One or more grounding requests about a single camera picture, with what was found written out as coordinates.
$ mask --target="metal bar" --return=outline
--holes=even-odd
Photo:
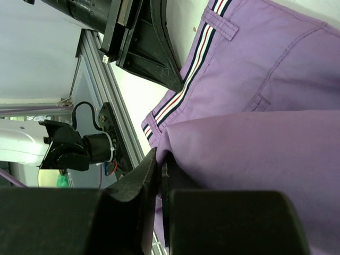
[[[95,90],[102,103],[109,102],[117,118],[122,137],[133,167],[137,167],[144,158],[137,135],[126,109],[122,94],[110,65],[104,64],[98,53],[101,47],[98,33],[83,30],[80,40],[80,54],[88,61],[95,80]]]

